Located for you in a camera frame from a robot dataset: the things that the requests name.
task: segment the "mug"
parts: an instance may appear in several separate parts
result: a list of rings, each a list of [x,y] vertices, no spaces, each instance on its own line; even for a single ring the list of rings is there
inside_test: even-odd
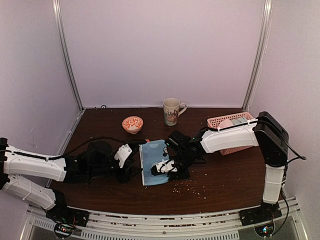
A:
[[[167,98],[163,101],[164,123],[174,126],[178,122],[178,117],[187,110],[187,105],[175,98]]]

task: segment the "bowl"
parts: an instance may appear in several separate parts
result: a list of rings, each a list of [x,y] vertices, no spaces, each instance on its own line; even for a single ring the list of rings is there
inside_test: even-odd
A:
[[[144,121],[138,116],[129,116],[122,122],[122,127],[130,134],[136,134],[142,129]]]

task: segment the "basket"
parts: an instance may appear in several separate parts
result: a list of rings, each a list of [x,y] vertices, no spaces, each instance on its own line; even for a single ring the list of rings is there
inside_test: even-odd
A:
[[[248,113],[248,112],[240,112],[240,113],[236,113],[236,114],[231,114],[231,115],[225,115],[225,116],[218,116],[218,117],[213,117],[213,118],[209,118],[207,120],[208,123],[208,127],[209,128],[217,128],[218,125],[225,119],[239,119],[241,117],[246,118],[247,120],[253,119],[254,117]],[[251,148],[252,146],[240,146],[240,147],[233,147],[233,148],[227,148],[227,149],[223,149],[220,150],[221,155],[228,155],[228,154],[233,154],[235,152],[239,152],[241,150],[245,150],[248,148]]]

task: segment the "blue cloth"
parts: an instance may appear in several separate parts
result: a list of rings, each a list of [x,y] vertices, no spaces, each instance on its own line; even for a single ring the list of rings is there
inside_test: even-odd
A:
[[[169,154],[165,140],[156,140],[140,145],[140,159],[142,170],[142,185],[152,186],[165,184],[169,181],[167,174],[154,176],[151,174],[151,168],[162,160],[167,161]]]

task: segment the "orange object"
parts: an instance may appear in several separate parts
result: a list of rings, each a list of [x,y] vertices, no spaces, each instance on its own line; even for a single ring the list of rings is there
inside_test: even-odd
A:
[[[239,119],[241,117],[244,117],[247,120],[250,120],[250,119],[254,118],[248,112],[240,112],[240,113],[231,114],[231,115],[208,118],[207,123],[208,123],[208,127],[209,128],[215,128],[216,129],[223,120],[226,120],[226,119],[233,120],[233,119]],[[239,152],[241,150],[245,150],[245,149],[248,149],[248,148],[251,148],[251,147],[252,146],[233,147],[233,148],[220,150],[220,153],[221,153],[221,155],[228,155],[228,154],[233,154],[235,152]]]
[[[136,134],[142,129],[144,121],[138,116],[129,116],[122,122],[122,127],[130,134]]]

